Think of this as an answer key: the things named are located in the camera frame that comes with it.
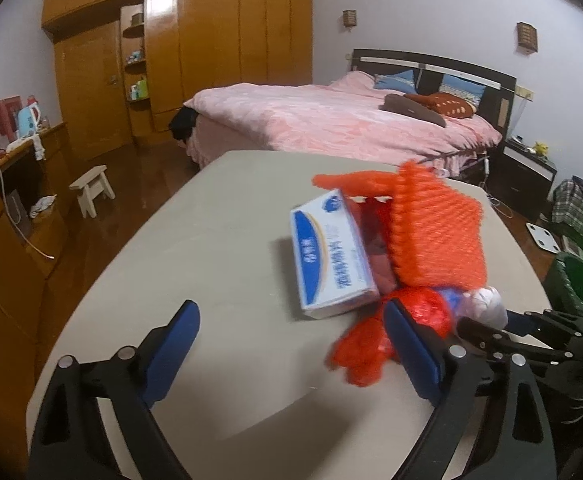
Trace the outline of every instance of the nightstand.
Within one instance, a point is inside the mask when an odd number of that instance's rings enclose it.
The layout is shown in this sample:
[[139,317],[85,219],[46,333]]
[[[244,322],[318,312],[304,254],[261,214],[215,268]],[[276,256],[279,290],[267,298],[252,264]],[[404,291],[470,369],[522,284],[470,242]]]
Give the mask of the nightstand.
[[498,200],[535,222],[545,207],[556,167],[533,155],[514,140],[505,141],[502,153],[491,161],[487,190]]

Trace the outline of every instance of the electric kettle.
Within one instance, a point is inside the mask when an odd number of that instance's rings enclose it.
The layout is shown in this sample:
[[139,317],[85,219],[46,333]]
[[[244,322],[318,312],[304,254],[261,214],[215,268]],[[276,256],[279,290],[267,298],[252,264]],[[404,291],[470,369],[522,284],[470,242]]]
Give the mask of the electric kettle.
[[18,136],[29,137],[40,130],[42,114],[37,102],[25,106],[18,112]]

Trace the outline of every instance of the wall socket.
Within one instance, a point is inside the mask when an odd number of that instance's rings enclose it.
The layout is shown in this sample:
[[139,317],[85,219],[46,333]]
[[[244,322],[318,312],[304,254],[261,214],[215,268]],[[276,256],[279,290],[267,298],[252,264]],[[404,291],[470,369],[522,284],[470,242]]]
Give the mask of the wall socket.
[[529,89],[523,88],[522,86],[516,85],[516,95],[527,99],[528,101],[533,101],[533,92]]

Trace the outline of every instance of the bottle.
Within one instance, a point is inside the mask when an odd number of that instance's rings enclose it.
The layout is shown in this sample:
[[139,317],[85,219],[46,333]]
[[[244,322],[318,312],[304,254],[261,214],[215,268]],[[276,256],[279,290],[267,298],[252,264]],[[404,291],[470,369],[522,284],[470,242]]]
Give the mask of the bottle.
[[136,84],[136,87],[138,88],[138,98],[139,99],[144,99],[145,97],[149,97],[149,90],[146,87],[146,79],[144,77],[138,81],[138,83]]

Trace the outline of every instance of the plaid bag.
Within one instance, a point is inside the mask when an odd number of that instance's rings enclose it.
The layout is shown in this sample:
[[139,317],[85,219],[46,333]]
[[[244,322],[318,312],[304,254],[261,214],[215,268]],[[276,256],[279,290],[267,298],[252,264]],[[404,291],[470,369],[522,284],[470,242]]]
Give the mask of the plaid bag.
[[551,212],[554,224],[565,224],[583,236],[583,187],[573,180],[563,180],[554,190],[554,208]]

